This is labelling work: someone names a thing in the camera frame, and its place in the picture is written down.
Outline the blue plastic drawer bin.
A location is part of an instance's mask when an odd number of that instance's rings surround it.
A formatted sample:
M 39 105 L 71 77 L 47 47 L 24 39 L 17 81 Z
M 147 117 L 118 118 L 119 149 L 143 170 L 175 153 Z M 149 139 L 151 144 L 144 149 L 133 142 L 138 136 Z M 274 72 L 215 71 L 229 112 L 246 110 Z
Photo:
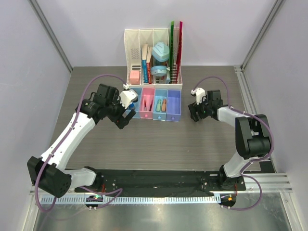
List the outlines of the blue plastic drawer bin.
M 137 93 L 138 100 L 134 103 L 135 104 L 135 116 L 133 117 L 134 119 L 139 119 L 140 118 L 140 104 L 141 104 L 141 94 L 142 94 L 142 88 L 131 88 L 133 91 Z

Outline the purple plastic drawer bin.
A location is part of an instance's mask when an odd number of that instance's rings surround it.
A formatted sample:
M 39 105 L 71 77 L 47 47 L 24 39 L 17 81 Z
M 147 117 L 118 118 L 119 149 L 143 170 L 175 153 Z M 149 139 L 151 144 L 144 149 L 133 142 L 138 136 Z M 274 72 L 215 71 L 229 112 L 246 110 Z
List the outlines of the purple plastic drawer bin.
M 168 90 L 166 121 L 179 122 L 181 118 L 181 91 Z

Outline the pink plastic drawer bin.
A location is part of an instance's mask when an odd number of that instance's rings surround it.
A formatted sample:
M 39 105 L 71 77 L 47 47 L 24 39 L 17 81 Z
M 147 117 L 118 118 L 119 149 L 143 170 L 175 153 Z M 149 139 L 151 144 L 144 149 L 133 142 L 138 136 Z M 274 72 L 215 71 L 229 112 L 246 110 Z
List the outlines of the pink plastic drawer bin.
M 140 104 L 140 117 L 141 119 L 152 119 L 153 118 L 153 107 L 152 111 L 149 112 L 150 103 L 154 101 L 155 89 L 154 88 L 143 88 L 141 94 L 141 104 Z M 144 111 L 144 100 L 147 100 L 147 111 Z

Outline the light blue drawer bin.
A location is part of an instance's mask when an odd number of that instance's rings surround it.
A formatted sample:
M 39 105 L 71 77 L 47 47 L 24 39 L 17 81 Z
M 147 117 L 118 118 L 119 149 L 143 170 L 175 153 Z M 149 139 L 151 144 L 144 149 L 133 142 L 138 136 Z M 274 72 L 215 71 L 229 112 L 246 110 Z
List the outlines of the light blue drawer bin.
M 153 108 L 153 120 L 165 121 L 167 117 L 167 112 L 156 112 L 156 104 L 158 99 L 167 100 L 168 90 L 156 89 L 154 95 L 154 108 Z

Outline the white desktop file organizer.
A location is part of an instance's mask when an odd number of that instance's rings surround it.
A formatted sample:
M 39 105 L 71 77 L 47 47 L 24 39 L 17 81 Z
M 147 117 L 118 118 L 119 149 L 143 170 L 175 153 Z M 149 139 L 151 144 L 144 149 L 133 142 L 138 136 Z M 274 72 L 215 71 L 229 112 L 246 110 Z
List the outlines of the white desktop file organizer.
M 143 70 L 141 61 L 141 51 L 144 44 L 153 47 L 158 42 L 164 42 L 170 47 L 170 28 L 143 28 L 143 29 L 126 29 L 124 31 L 124 47 L 127 62 L 127 84 L 142 88 L 158 88 L 168 90 L 182 90 L 181 62 L 180 69 L 177 71 L 177 54 L 179 42 L 179 28 L 174 28 L 174 47 L 173 47 L 173 71 L 170 72 L 169 59 L 165 62 L 159 62 L 153 57 L 153 66 L 165 65 L 167 75 L 163 77 L 153 77 L 152 84 L 144 84 Z M 139 85 L 129 83 L 131 71 L 140 71 L 141 79 Z

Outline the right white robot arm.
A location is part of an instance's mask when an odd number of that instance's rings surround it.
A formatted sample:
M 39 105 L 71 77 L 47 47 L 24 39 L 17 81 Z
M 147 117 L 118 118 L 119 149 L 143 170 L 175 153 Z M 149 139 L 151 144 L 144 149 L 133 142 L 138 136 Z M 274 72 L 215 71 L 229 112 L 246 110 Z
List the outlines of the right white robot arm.
M 223 104 L 219 90 L 205 91 L 196 88 L 191 91 L 196 101 L 189 104 L 191 119 L 194 122 L 211 117 L 235 129 L 236 152 L 219 169 L 218 186 L 229 190 L 253 163 L 272 152 L 272 134 L 265 115 L 250 115 Z

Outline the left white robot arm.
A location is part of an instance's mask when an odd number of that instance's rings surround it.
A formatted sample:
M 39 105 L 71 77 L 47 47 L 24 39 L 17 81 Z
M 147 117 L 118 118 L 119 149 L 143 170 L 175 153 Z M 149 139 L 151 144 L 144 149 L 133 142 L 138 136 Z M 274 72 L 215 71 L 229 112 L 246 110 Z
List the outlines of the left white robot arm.
M 60 198 L 69 189 L 86 186 L 97 192 L 102 188 L 101 173 L 94 168 L 67 170 L 66 165 L 85 136 L 104 118 L 109 118 L 119 129 L 128 125 L 136 114 L 127 108 L 137 102 L 134 90 L 119 90 L 100 84 L 90 98 L 77 106 L 69 124 L 56 141 L 39 158 L 31 157 L 27 167 L 32 183 L 45 192 Z

